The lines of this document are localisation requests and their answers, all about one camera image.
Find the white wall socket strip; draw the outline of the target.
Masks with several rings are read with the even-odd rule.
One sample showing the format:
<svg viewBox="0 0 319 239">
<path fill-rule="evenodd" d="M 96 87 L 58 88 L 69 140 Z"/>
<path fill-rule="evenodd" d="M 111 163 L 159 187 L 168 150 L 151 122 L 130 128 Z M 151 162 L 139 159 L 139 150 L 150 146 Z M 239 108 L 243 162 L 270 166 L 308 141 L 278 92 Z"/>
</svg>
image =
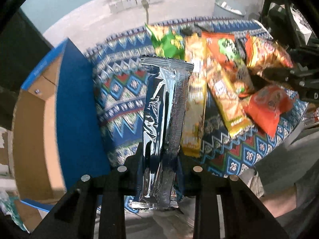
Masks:
<svg viewBox="0 0 319 239">
<path fill-rule="evenodd" d="M 135 7 L 147 7 L 150 4 L 163 2 L 163 0 L 118 0 L 109 3 L 109 8 L 112 14 L 133 9 Z"/>
</svg>

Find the yellow cracker stick pack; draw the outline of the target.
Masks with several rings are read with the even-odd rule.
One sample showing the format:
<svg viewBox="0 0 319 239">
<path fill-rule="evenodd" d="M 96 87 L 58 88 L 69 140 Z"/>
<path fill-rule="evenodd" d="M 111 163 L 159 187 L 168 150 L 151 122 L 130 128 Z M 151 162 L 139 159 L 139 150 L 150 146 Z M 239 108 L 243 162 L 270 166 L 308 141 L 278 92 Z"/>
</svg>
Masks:
<svg viewBox="0 0 319 239">
<path fill-rule="evenodd" d="M 231 138 L 236 137 L 252 125 L 245 115 L 239 97 L 219 62 L 207 57 L 207 84 L 220 111 L 224 125 Z"/>
</svg>

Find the silver foil snack pack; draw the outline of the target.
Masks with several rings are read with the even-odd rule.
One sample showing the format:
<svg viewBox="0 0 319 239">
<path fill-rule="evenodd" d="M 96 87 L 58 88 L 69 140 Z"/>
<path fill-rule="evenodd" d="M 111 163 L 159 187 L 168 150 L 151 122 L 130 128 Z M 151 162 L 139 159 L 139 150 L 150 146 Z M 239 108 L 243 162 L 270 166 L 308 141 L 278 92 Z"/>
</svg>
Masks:
<svg viewBox="0 0 319 239">
<path fill-rule="evenodd" d="M 143 113 L 142 158 L 134 209 L 168 209 L 184 124 L 193 64 L 180 59 L 142 56 L 148 73 Z"/>
</svg>

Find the black hanging fabric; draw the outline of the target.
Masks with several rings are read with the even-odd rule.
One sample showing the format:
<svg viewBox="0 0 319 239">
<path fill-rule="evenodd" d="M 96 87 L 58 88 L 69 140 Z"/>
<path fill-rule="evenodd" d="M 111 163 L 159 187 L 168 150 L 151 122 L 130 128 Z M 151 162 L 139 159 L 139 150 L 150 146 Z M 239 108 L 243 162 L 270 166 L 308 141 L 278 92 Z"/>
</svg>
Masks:
<svg viewBox="0 0 319 239">
<path fill-rule="evenodd" d="M 22 9 L 18 9 L 1 33 L 1 87 L 17 91 L 52 49 Z"/>
</svg>

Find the light blue waste bin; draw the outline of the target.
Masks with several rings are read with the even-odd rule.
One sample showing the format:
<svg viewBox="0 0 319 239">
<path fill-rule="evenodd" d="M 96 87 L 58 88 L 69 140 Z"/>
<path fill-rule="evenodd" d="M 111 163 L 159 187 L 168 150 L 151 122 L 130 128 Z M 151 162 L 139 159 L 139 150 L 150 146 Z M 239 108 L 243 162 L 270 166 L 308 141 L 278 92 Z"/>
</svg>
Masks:
<svg viewBox="0 0 319 239">
<path fill-rule="evenodd" d="M 247 12 L 245 7 L 233 0 L 215 0 L 213 16 L 218 18 L 243 19 Z"/>
</svg>

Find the blue cardboard box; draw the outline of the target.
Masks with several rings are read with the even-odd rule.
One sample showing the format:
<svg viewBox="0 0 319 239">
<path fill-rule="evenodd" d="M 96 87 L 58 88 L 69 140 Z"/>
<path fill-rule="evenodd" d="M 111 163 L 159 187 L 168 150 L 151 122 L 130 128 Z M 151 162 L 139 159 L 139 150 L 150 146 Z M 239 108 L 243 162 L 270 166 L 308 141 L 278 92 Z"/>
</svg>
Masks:
<svg viewBox="0 0 319 239">
<path fill-rule="evenodd" d="M 12 121 L 12 153 L 23 204 L 48 212 L 83 175 L 110 172 L 92 75 L 91 63 L 66 39 L 21 86 Z"/>
</svg>

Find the yellow long chips pack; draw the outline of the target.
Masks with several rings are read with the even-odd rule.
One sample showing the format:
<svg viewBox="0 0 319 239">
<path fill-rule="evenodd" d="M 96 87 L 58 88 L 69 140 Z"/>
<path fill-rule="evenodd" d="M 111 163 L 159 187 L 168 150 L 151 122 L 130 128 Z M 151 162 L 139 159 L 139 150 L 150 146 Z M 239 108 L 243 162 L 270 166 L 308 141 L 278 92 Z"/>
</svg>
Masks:
<svg viewBox="0 0 319 239">
<path fill-rule="evenodd" d="M 187 37 L 185 39 L 185 59 L 194 64 L 194 68 L 189 79 L 181 146 L 185 155 L 199 158 L 207 101 L 206 40 L 196 33 Z"/>
</svg>

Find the orange striped chips bag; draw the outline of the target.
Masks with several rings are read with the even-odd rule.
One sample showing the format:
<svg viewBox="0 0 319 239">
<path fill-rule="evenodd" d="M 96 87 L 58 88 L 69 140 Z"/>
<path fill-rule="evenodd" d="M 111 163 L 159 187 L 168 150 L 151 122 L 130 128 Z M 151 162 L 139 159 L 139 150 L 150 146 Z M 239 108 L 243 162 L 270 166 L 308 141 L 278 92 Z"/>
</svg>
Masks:
<svg viewBox="0 0 319 239">
<path fill-rule="evenodd" d="M 253 73 L 262 73 L 266 68 L 293 68 L 290 55 L 278 42 L 247 33 L 245 51 L 247 68 Z"/>
</svg>

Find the orange green Wangwang bag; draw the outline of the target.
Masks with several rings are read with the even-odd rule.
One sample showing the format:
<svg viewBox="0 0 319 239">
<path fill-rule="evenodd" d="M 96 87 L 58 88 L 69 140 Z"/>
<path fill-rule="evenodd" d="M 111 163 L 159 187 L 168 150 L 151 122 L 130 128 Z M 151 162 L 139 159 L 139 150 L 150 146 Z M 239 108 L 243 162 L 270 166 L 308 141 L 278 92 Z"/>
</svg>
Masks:
<svg viewBox="0 0 319 239">
<path fill-rule="evenodd" d="M 206 40 L 208 55 L 222 66 L 239 97 L 244 98 L 254 92 L 254 86 L 231 33 L 202 32 Z"/>
</svg>

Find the patterned blue tablecloth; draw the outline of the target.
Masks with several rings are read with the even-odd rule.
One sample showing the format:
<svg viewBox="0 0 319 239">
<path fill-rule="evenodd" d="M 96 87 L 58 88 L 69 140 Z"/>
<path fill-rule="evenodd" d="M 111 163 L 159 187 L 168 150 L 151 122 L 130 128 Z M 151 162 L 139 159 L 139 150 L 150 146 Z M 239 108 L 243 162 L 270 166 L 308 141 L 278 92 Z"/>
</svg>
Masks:
<svg viewBox="0 0 319 239">
<path fill-rule="evenodd" d="M 136 153 L 142 140 L 143 109 L 148 74 L 140 57 L 152 55 L 151 35 L 140 26 L 109 36 L 88 50 L 93 63 L 94 93 L 105 150 L 114 167 Z M 204 136 L 197 160 L 205 170 L 220 177 L 240 175 L 270 154 L 299 127 L 308 103 L 287 90 L 292 109 L 280 116 L 275 136 L 254 125 L 231 138 L 212 95 L 207 98 Z"/>
</svg>

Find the red round-logo snack bag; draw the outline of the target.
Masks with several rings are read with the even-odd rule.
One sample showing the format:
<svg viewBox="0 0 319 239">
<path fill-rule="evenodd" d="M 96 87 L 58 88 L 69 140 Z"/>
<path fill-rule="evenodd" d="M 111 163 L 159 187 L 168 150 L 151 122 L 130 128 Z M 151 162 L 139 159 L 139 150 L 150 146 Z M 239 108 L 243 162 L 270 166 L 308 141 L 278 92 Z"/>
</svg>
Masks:
<svg viewBox="0 0 319 239">
<path fill-rule="evenodd" d="M 268 85 L 241 101 L 244 112 L 272 138 L 276 134 L 280 115 L 293 107 L 284 89 Z"/>
</svg>

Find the green peanut snack bag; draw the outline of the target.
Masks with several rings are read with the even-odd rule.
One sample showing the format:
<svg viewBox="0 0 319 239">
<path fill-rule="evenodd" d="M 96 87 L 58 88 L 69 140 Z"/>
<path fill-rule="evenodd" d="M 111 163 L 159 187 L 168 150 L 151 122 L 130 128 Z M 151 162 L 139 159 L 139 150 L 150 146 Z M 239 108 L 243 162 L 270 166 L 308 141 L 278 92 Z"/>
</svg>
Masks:
<svg viewBox="0 0 319 239">
<path fill-rule="evenodd" d="M 168 26 L 146 24 L 145 28 L 157 56 L 184 60 L 185 45 L 181 35 Z"/>
</svg>

